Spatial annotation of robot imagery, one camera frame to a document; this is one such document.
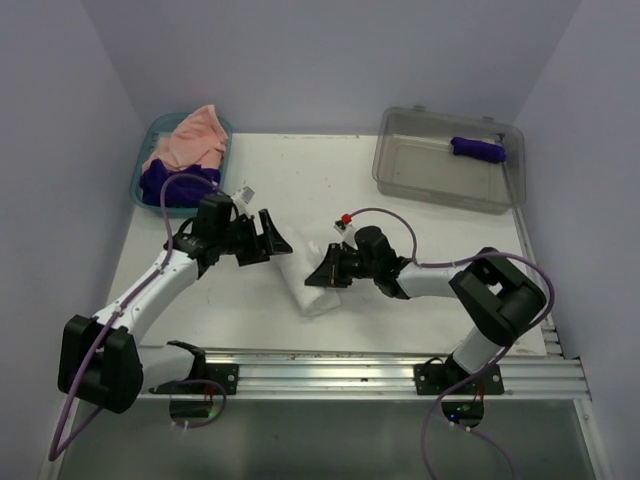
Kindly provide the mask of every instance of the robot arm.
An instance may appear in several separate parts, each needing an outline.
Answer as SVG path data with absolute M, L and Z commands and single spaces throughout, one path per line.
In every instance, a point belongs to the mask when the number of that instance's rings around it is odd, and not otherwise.
M 330 244 L 306 285 L 346 288 L 354 278 L 368 278 L 389 297 L 457 298 L 469 313 L 475 326 L 448 356 L 441 378 L 434 379 L 443 388 L 478 372 L 513 345 L 546 304 L 542 290 L 506 258 L 482 258 L 466 268 L 421 268 L 396 255 L 378 227 L 350 234 L 339 223 L 343 238 L 352 237 L 353 242 Z M 485 248 L 480 253 L 495 251 Z
M 58 388 L 69 393 L 80 365 L 109 319 L 118 314 L 98 351 L 82 374 L 76 397 L 115 413 L 127 410 L 138 394 L 164 383 L 207 378 L 204 351 L 182 342 L 169 342 L 161 349 L 143 350 L 138 346 L 153 322 L 187 287 L 198 280 L 221 255 L 235 255 L 243 267 L 266 262 L 272 255 L 291 253 L 267 210 L 258 212 L 262 233 L 253 217 L 239 211 L 231 197 L 208 195 L 198 208 L 190 233 L 173 236 L 172 253 L 163 266 L 161 252 L 151 268 L 122 296 L 93 317 L 73 317 L 65 326 Z M 149 282 L 155 271 L 159 274 Z M 137 292 L 122 308 L 124 299 Z

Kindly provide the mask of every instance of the black mounting plate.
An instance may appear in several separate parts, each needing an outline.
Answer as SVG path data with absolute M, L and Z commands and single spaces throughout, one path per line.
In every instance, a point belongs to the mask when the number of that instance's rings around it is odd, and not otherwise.
M 236 394 L 240 366 L 237 363 L 208 363 L 207 379 L 222 385 L 228 396 Z M 177 385 L 165 383 L 153 389 L 157 395 L 202 395 L 207 390 L 205 385 Z
M 445 368 L 443 363 L 434 362 L 414 365 L 413 380 L 416 384 L 416 393 L 419 396 L 440 395 L 449 388 L 451 384 L 440 380 L 446 378 Z M 482 377 L 463 386 L 452 395 L 475 395 L 482 386 L 484 386 L 485 396 L 504 394 L 504 384 L 498 365 L 494 365 Z

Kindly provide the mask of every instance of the teal laundry basket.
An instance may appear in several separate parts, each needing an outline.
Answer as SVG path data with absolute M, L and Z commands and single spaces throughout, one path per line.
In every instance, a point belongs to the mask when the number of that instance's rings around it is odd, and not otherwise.
M 180 122 L 187 118 L 188 115 L 188 113 L 168 113 L 157 118 L 149 127 L 149 130 L 144 137 L 144 141 L 142 142 L 142 147 L 138 154 L 138 161 L 136 162 L 133 177 L 131 178 L 131 185 L 129 187 L 131 200 L 133 200 L 133 203 L 139 207 L 146 208 L 147 210 L 151 210 L 156 213 L 162 213 L 160 207 L 147 205 L 142 201 L 142 189 L 139 186 L 140 175 L 142 174 L 142 164 L 147 161 L 151 152 L 155 150 L 158 139 L 171 135 L 171 132 L 173 132 Z M 227 150 L 224 154 L 224 161 L 220 168 L 220 188 L 224 190 L 224 179 L 227 173 L 227 168 L 229 167 L 229 160 L 231 160 L 231 136 L 233 129 L 231 128 L 231 124 L 224 118 L 218 117 L 218 120 L 229 137 L 227 140 Z M 194 217 L 197 211 L 197 208 L 167 208 L 167 212 L 170 217 Z

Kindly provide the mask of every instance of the white wall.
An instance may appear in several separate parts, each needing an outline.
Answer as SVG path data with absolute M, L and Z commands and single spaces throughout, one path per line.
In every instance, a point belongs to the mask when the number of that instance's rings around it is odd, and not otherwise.
M 579 0 L 83 0 L 145 123 L 377 131 L 390 106 L 513 121 Z
M 104 304 L 142 138 L 75 0 L 0 6 L 0 478 L 32 479 L 61 395 L 62 329 Z
M 517 125 L 526 219 L 617 478 L 640 475 L 640 3 L 584 0 Z

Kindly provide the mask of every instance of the pink cloth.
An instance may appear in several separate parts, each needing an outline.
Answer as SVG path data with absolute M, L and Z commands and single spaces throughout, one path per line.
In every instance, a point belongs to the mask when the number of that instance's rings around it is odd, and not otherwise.
M 176 172 L 191 165 L 219 169 L 227 139 L 214 106 L 205 105 L 185 118 L 170 137 L 158 140 L 156 149 L 142 165 L 142 171 L 145 172 L 156 158 L 167 170 Z

